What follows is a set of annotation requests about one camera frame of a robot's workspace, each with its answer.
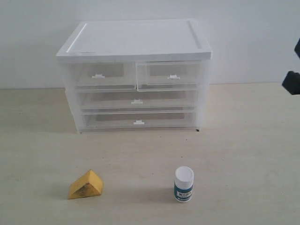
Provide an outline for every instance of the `plastic drawer unit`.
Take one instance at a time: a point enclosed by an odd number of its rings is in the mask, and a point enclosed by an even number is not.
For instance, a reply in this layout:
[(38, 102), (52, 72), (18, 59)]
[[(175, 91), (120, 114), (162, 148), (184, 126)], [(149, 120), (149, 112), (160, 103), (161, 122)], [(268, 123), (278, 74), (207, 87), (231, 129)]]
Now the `plastic drawer unit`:
[(196, 20), (82, 22), (56, 56), (79, 133), (203, 125), (211, 48)]

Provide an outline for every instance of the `yellow wooden block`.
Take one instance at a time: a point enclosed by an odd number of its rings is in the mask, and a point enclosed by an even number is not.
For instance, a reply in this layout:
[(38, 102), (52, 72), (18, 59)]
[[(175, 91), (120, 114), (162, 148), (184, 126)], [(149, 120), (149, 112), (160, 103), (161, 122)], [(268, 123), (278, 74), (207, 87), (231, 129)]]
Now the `yellow wooden block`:
[(86, 198), (101, 195), (103, 181), (97, 174), (89, 170), (70, 186), (68, 199)]

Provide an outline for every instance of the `black object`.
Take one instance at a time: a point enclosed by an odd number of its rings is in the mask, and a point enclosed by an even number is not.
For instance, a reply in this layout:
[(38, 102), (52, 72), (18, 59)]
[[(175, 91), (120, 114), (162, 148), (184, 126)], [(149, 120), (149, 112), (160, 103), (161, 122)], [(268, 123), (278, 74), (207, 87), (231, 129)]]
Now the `black object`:
[(282, 83), (282, 86), (291, 95), (300, 95), (300, 74), (289, 71)]
[(295, 47), (295, 52), (298, 55), (299, 59), (300, 59), (300, 39)]

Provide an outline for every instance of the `drawer handle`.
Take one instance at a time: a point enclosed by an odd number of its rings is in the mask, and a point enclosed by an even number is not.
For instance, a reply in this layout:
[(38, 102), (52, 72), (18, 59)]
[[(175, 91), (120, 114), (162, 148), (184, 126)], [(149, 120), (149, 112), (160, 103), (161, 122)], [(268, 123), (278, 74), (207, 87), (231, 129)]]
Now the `drawer handle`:
[(171, 75), (168, 77), (168, 79), (172, 79), (172, 80), (180, 80), (180, 76), (175, 75)]
[(134, 125), (144, 125), (145, 122), (143, 122), (142, 120), (136, 120), (133, 124)]
[(131, 102), (131, 104), (143, 104), (143, 102), (140, 99), (135, 99), (133, 102)]
[(105, 76), (103, 76), (102, 74), (96, 74), (92, 76), (92, 78), (105, 78)]

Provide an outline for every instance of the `blue label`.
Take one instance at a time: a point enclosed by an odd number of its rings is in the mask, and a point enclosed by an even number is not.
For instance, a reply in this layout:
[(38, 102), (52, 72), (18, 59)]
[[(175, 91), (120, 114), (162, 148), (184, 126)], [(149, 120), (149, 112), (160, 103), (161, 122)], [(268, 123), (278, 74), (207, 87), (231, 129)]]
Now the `blue label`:
[(187, 201), (192, 197), (192, 189), (193, 186), (191, 186), (189, 189), (183, 190), (178, 188), (174, 183), (174, 195), (175, 198), (177, 198), (179, 201)]

